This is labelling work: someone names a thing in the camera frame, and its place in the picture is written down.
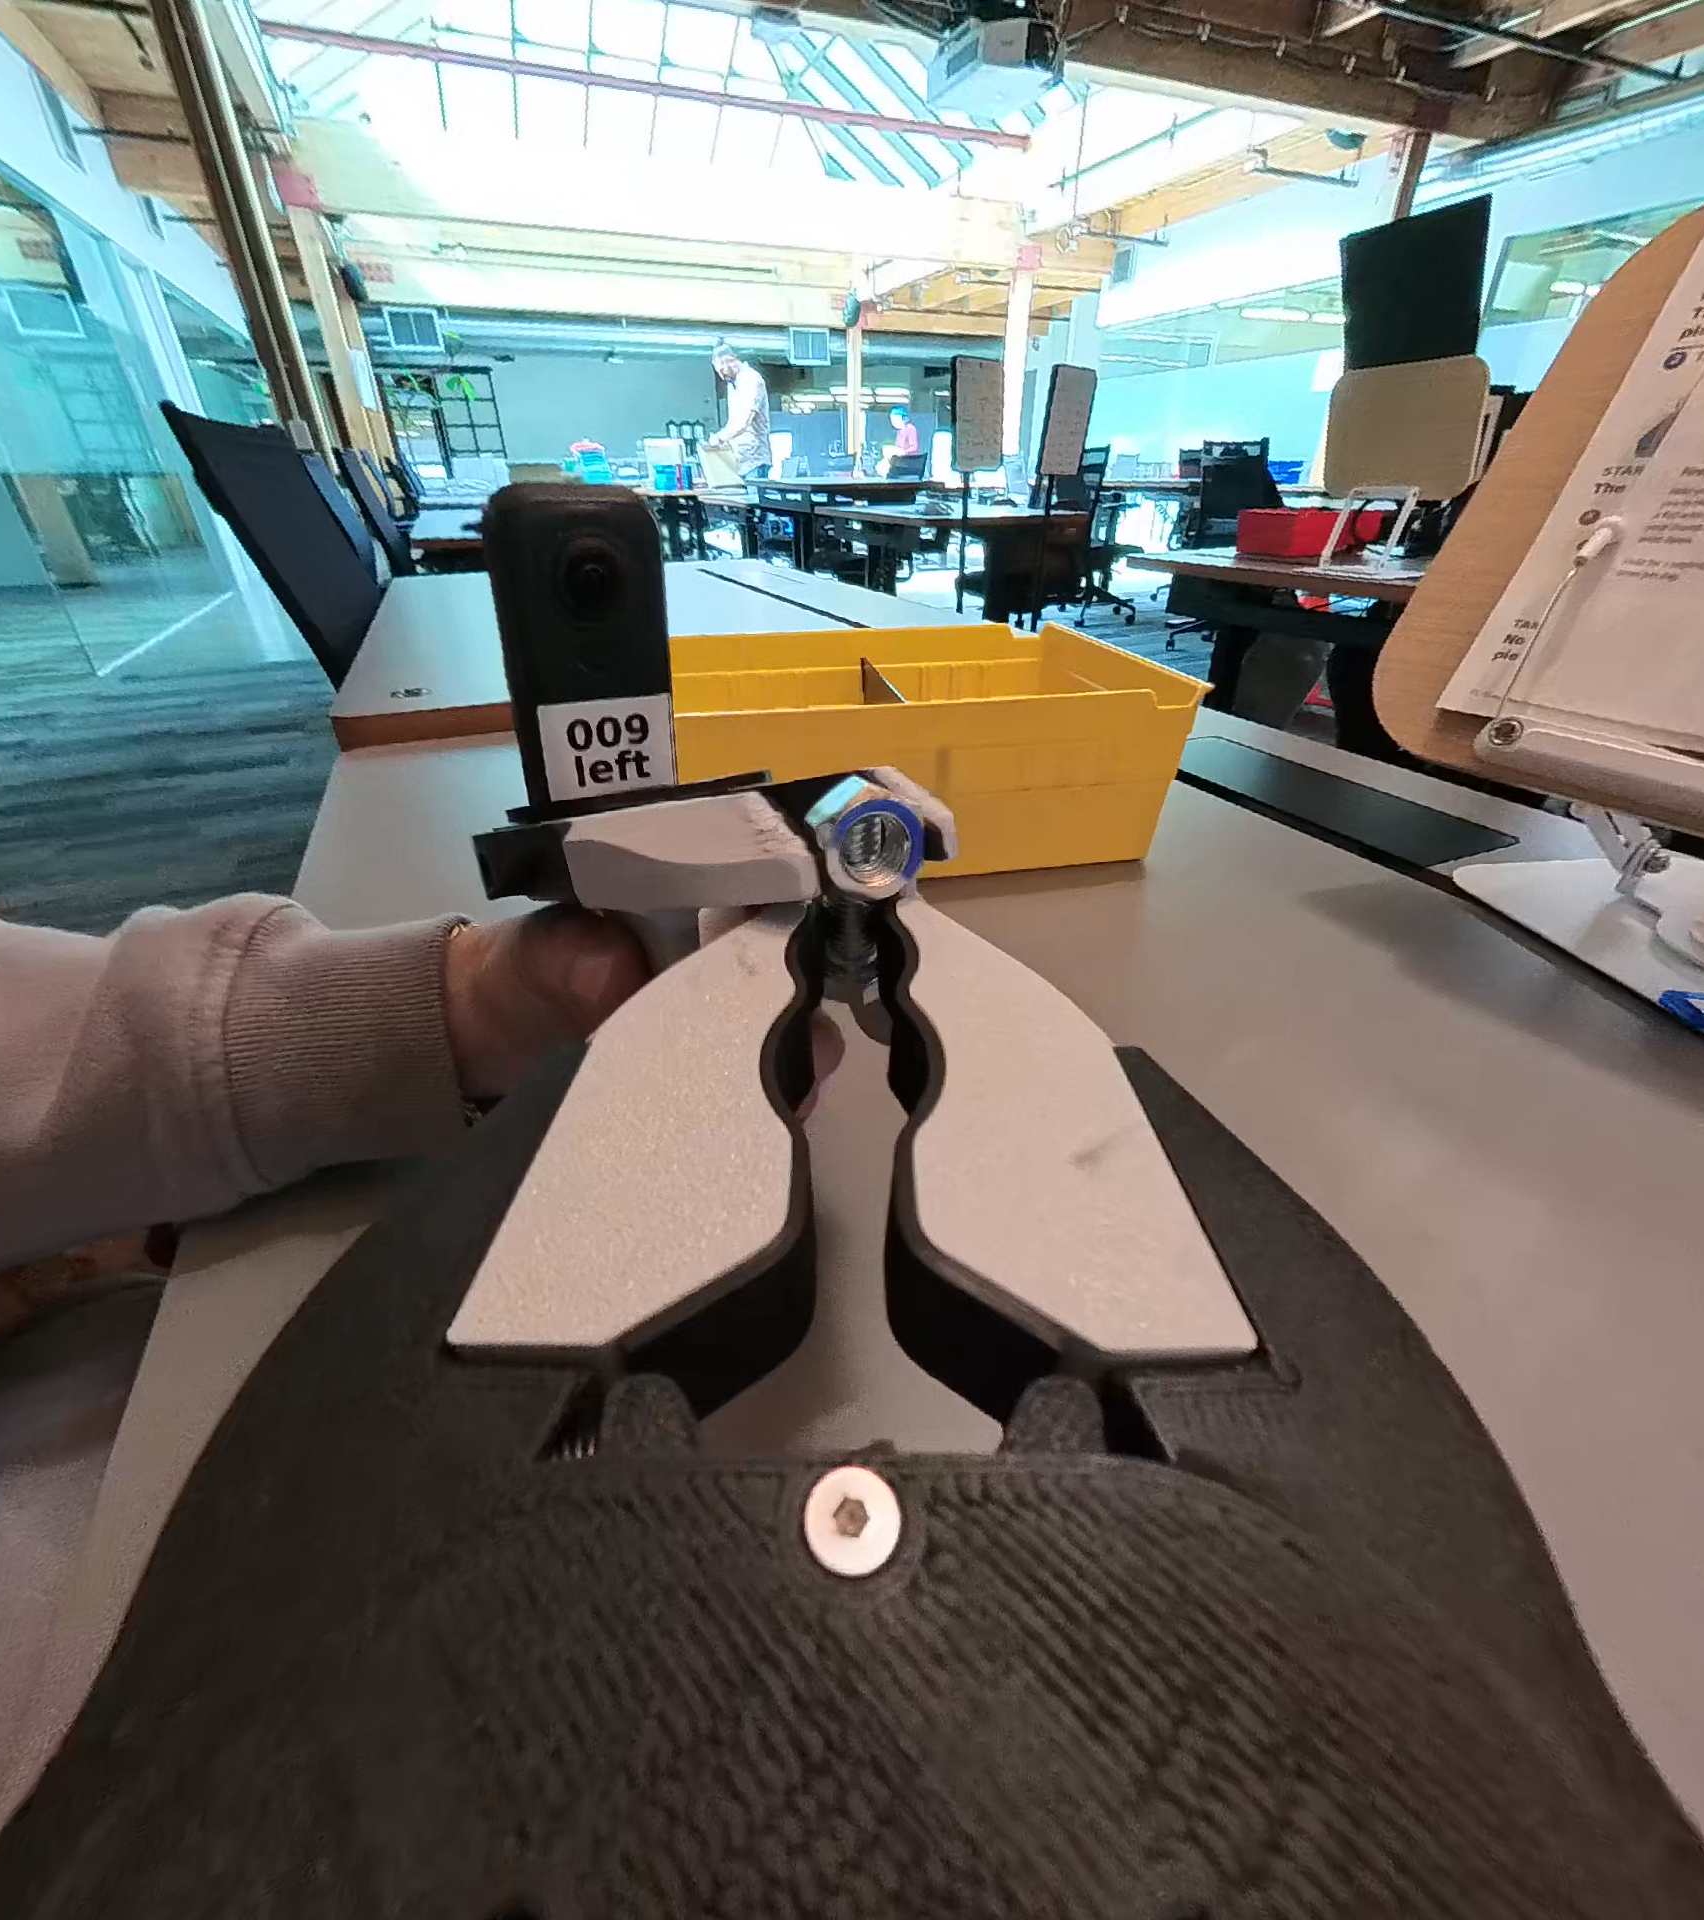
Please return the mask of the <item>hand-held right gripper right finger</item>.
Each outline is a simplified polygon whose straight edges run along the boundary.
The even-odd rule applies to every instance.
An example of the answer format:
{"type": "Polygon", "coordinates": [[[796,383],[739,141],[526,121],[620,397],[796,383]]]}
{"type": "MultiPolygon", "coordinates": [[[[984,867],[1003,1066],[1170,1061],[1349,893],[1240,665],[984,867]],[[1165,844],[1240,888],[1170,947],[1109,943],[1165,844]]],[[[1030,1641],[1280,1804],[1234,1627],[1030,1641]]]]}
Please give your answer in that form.
{"type": "Polygon", "coordinates": [[[1009,1422],[1039,1379],[1247,1364],[1261,1334],[1122,1050],[1048,978],[926,900],[887,914],[902,1111],[887,1315],[906,1355],[1009,1422]]]}

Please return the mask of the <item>metal nut with blue ring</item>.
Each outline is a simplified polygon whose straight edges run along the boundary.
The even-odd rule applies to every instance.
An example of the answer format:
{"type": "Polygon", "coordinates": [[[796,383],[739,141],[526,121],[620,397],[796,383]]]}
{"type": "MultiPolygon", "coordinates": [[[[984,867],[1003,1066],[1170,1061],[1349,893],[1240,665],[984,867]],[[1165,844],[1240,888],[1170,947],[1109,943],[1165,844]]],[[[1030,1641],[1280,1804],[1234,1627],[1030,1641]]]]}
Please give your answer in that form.
{"type": "Polygon", "coordinates": [[[928,857],[922,807],[877,774],[832,780],[808,805],[807,829],[828,900],[897,900],[928,857]]]}

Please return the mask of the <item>black swivel office chair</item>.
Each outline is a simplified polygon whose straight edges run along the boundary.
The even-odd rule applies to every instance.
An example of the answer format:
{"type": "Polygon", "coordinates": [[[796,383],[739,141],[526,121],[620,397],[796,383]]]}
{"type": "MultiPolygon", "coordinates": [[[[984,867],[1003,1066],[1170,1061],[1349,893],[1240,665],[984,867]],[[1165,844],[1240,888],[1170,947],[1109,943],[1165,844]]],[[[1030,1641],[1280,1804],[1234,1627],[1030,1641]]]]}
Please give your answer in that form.
{"type": "Polygon", "coordinates": [[[1106,608],[1124,625],[1137,623],[1134,598],[1112,586],[1117,566],[1133,547],[1117,537],[1124,502],[1106,485],[1110,462],[1110,443],[1093,443],[1075,471],[1033,483],[1030,504],[1048,522],[1025,588],[1023,611],[1033,630],[1055,609],[1106,608]]]}

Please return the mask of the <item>metal threaded bolt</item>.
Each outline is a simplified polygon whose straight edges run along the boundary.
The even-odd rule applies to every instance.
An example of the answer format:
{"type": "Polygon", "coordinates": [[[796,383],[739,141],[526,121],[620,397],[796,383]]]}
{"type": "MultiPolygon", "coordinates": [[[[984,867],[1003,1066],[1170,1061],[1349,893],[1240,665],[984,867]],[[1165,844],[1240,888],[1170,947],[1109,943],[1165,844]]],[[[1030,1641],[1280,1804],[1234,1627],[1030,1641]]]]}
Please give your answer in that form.
{"type": "Polygon", "coordinates": [[[883,930],[893,900],[831,888],[808,907],[801,934],[811,993],[858,1015],[883,1013],[883,930]]]}

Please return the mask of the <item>black monitor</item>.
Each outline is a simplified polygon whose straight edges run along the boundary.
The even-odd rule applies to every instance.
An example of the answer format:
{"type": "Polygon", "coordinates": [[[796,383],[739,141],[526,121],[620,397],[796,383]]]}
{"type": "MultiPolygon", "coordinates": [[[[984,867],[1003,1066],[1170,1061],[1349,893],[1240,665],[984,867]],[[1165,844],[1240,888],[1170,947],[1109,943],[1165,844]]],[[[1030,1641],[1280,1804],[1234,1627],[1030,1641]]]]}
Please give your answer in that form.
{"type": "Polygon", "coordinates": [[[1341,239],[1344,371],[1477,354],[1491,215],[1477,196],[1341,239]]]}

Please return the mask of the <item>rolling whiteboard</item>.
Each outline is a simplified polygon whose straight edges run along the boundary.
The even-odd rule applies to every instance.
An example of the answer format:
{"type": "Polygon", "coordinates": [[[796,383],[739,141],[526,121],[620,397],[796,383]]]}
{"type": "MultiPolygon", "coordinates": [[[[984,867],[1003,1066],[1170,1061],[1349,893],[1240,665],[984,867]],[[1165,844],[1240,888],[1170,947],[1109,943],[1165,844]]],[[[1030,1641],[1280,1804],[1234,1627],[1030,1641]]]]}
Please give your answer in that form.
{"type": "Polygon", "coordinates": [[[960,480],[960,519],[969,522],[979,476],[1001,471],[1004,462],[1004,359],[973,352],[955,354],[950,359],[950,410],[950,468],[960,480]]]}
{"type": "Polygon", "coordinates": [[[1097,404],[1099,371],[1075,362],[1057,364],[1041,418],[1041,436],[1033,462],[1047,508],[1062,499],[1062,487],[1077,482],[1087,451],[1087,436],[1097,404]]]}

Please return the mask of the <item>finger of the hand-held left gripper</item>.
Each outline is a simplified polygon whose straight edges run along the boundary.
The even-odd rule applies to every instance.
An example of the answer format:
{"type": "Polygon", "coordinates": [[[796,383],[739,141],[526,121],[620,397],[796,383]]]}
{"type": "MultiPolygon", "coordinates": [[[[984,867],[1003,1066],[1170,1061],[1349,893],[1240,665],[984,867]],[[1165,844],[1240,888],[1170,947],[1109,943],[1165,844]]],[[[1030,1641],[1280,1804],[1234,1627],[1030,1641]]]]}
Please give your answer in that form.
{"type": "Polygon", "coordinates": [[[563,833],[573,900],[601,912],[805,904],[821,854],[766,788],[661,798],[579,816],[563,833]]]}
{"type": "Polygon", "coordinates": [[[916,822],[916,852],[913,852],[906,883],[918,883],[928,872],[943,872],[960,854],[960,829],[952,807],[938,793],[902,769],[872,769],[872,780],[888,800],[913,811],[916,822]]]}

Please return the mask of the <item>wood-edged grey desk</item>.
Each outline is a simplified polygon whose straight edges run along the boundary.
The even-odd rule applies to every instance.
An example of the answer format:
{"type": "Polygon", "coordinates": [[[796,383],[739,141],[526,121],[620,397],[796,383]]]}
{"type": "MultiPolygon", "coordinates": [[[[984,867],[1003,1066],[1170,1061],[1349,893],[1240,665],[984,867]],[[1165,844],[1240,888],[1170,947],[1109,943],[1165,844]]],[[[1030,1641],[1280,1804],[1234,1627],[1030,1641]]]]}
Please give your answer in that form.
{"type": "MultiPolygon", "coordinates": [[[[949,603],[854,588],[760,559],[668,561],[665,577],[675,640],[949,627],[981,620],[949,603]]],[[[334,693],[331,724],[344,752],[508,732],[510,700],[489,577],[432,574],[391,586],[334,693]]]]}

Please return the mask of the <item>yellow plastic bin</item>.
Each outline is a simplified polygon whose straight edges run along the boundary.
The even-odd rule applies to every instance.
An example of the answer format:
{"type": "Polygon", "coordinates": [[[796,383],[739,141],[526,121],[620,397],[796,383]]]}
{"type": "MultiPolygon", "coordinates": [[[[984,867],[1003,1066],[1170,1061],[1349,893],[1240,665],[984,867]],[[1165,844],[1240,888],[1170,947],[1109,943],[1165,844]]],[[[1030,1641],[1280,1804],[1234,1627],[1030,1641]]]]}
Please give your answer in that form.
{"type": "Polygon", "coordinates": [[[675,635],[685,781],[893,768],[955,814],[945,876],[1151,852],[1211,686],[1075,627],[675,635]]]}

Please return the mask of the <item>person's left forearm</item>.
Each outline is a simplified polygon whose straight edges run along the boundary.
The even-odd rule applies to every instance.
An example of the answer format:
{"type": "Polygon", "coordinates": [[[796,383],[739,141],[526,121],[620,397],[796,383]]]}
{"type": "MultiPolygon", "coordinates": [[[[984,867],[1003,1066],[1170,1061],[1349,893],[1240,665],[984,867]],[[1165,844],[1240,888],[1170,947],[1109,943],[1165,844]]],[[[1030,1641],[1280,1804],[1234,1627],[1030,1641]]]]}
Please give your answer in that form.
{"type": "Polygon", "coordinates": [[[260,893],[108,935],[0,920],[0,1267],[456,1134],[466,931],[260,893]]]}

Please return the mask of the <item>dark background desk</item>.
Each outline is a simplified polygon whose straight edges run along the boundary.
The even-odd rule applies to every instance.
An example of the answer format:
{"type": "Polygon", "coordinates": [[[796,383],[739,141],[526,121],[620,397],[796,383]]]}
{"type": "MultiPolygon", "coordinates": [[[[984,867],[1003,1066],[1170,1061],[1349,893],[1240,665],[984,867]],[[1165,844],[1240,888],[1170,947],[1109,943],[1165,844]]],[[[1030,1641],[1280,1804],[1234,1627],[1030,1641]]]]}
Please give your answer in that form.
{"type": "Polygon", "coordinates": [[[840,584],[895,596],[924,566],[949,563],[958,611],[1029,620],[1041,508],[960,490],[891,482],[759,482],[739,487],[645,487],[671,559],[710,559],[728,529],[744,559],[786,563],[840,584]]]}

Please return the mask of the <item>wooden document stand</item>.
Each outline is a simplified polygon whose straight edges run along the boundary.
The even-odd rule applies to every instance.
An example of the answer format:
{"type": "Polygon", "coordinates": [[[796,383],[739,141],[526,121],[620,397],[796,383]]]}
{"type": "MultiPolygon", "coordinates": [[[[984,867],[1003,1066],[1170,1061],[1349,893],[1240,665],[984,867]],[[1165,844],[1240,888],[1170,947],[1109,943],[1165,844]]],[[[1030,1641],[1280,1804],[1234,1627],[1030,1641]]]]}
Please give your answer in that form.
{"type": "Polygon", "coordinates": [[[1417,589],[1382,667],[1382,709],[1404,746],[1444,769],[1571,804],[1593,841],[1593,852],[1576,857],[1464,864],[1455,870],[1456,883],[1517,930],[1652,1005],[1669,990],[1704,991],[1704,971],[1659,943],[1642,900],[1647,883],[1677,860],[1704,862],[1660,839],[1666,832],[1704,841],[1704,754],[1563,721],[1470,720],[1442,712],[1438,700],[1529,553],[1552,491],[1579,462],[1702,227],[1704,211],[1652,242],[1575,328],[1511,450],[1417,589]]]}

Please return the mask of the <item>small pale board stand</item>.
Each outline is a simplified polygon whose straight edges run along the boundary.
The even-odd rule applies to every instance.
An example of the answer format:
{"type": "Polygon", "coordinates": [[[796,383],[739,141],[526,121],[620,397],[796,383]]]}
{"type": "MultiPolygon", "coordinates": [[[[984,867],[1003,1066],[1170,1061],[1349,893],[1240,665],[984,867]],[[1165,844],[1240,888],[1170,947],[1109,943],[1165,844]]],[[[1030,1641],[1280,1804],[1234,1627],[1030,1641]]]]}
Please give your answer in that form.
{"type": "Polygon", "coordinates": [[[1344,370],[1327,418],[1321,487],[1339,514],[1321,550],[1332,563],[1357,514],[1397,505],[1389,550],[1401,550],[1420,504],[1461,495],[1479,476],[1491,395],[1475,352],[1344,370]]]}

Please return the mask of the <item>person's left hand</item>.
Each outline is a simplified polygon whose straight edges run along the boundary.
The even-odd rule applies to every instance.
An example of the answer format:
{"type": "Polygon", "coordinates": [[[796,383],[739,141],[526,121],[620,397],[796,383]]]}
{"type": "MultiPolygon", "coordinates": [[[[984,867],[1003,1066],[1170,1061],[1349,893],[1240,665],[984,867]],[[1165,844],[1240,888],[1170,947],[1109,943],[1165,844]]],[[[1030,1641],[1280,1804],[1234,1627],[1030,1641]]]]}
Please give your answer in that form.
{"type": "Polygon", "coordinates": [[[456,924],[442,1015],[461,1096],[490,1108],[560,1043],[588,1039],[654,978],[641,934],[576,904],[456,924]]]}

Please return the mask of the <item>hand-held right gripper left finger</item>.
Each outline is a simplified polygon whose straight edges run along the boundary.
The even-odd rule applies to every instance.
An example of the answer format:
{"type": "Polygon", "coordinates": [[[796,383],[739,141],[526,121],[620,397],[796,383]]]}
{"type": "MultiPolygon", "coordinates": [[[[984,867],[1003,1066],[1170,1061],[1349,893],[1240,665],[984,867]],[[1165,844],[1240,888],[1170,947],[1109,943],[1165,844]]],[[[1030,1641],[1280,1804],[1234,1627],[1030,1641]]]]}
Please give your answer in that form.
{"type": "Polygon", "coordinates": [[[661,1376],[716,1414],[803,1344],[819,1291],[807,915],[754,915],[624,1002],[583,1061],[447,1342],[661,1376]]]}

